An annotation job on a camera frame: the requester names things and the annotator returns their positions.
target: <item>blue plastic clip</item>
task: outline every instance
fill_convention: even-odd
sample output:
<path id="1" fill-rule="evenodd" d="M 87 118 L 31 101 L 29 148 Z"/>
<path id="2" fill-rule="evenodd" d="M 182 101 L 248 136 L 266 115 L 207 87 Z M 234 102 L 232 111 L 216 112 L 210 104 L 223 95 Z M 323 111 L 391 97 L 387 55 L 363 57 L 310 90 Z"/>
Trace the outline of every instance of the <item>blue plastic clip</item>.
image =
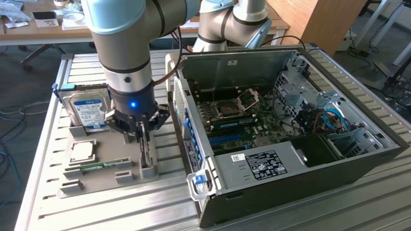
<path id="1" fill-rule="evenodd" d="M 206 175 L 199 175 L 195 176 L 195 178 L 192 179 L 194 184 L 199 185 L 199 184 L 206 184 L 207 183 L 207 176 Z"/>

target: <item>aluminum workbench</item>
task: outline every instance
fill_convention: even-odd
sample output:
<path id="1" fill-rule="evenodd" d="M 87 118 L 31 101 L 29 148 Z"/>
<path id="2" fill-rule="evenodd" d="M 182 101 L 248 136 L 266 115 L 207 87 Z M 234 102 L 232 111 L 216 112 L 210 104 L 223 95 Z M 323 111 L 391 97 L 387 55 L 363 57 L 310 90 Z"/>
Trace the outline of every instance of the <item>aluminum workbench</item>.
<path id="1" fill-rule="evenodd" d="M 170 52 L 152 52 L 155 80 L 164 75 L 164 56 Z M 311 54 L 391 129 L 411 143 L 411 125 L 322 51 Z M 98 55 L 80 54 L 63 60 L 56 82 L 63 78 L 104 82 Z M 311 78 L 323 90 L 331 89 L 320 76 Z M 155 96 L 159 103 L 167 103 L 166 84 L 156 86 Z M 52 96 L 16 230 L 200 230 L 172 120 L 155 131 L 160 180 L 59 199 L 55 195 L 68 126 L 67 112 Z M 411 149 L 376 167 L 354 184 L 206 230 L 398 231 L 410 227 Z"/>

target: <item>green circuit board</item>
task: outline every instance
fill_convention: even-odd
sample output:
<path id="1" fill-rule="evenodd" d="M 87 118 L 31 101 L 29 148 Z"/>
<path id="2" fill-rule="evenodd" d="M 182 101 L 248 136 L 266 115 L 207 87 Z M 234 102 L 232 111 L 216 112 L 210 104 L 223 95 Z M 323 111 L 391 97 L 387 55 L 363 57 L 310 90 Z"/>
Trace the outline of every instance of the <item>green circuit board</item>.
<path id="1" fill-rule="evenodd" d="M 258 90 L 254 92 L 258 97 L 252 94 L 242 95 L 240 101 L 246 104 L 243 107 L 236 98 L 198 102 L 202 122 L 216 155 L 283 142 L 290 136 L 272 112 L 270 93 L 262 94 Z"/>

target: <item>hard drive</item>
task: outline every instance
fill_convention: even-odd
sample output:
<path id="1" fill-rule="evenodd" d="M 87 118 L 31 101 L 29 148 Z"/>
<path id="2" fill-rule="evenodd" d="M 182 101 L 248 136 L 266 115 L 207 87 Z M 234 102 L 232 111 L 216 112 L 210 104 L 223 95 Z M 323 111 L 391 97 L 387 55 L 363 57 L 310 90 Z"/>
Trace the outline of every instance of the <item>hard drive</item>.
<path id="1" fill-rule="evenodd" d="M 72 126 L 83 126 L 85 132 L 110 130 L 104 123 L 104 115 L 111 109 L 107 85 L 63 84 L 55 92 L 71 118 Z"/>

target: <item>white sticker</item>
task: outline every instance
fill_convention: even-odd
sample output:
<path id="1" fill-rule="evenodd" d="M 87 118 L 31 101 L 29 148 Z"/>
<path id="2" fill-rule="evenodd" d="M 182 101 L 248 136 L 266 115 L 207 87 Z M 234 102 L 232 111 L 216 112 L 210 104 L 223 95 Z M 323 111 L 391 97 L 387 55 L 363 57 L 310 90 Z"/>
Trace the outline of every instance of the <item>white sticker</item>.
<path id="1" fill-rule="evenodd" d="M 235 65 L 238 65 L 238 61 L 236 60 L 230 60 L 227 65 L 228 66 L 235 66 Z"/>
<path id="2" fill-rule="evenodd" d="M 87 128 L 104 128 L 104 112 L 102 100 L 76 101 L 75 108 L 80 117 L 83 126 Z"/>
<path id="3" fill-rule="evenodd" d="M 27 26 L 28 23 L 27 22 L 23 22 L 23 23 L 5 23 L 4 25 L 7 26 L 7 28 L 16 28 L 16 27 L 20 27 L 20 26 Z"/>
<path id="4" fill-rule="evenodd" d="M 240 160 L 246 160 L 246 155 L 244 155 L 244 153 L 232 155 L 231 159 L 232 159 L 232 162 L 236 162 L 236 161 L 240 161 Z"/>

